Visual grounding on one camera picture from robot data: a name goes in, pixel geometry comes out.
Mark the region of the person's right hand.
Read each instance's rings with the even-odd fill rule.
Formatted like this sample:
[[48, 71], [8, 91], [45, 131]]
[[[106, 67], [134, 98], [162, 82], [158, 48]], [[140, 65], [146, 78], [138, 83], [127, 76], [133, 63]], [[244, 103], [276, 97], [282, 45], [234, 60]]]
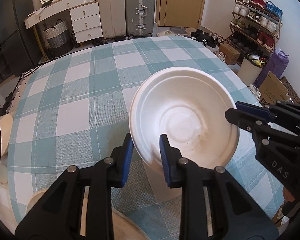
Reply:
[[293, 195], [284, 187], [282, 190], [282, 194], [284, 197], [285, 202], [294, 202], [295, 198]]

